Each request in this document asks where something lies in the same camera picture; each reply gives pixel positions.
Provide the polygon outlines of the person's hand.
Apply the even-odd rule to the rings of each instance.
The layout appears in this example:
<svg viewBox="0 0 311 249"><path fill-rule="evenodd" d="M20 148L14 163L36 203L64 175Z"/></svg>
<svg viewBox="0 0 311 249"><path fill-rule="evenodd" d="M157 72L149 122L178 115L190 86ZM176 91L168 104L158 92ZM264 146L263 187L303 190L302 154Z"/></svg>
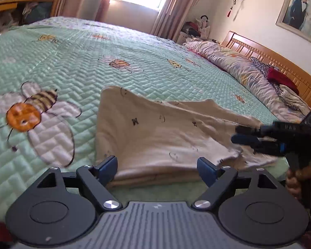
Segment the person's hand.
<svg viewBox="0 0 311 249"><path fill-rule="evenodd" d="M297 171L289 169L287 171L285 187L297 200L306 198L307 193L311 192L311 163L307 167Z"/></svg>

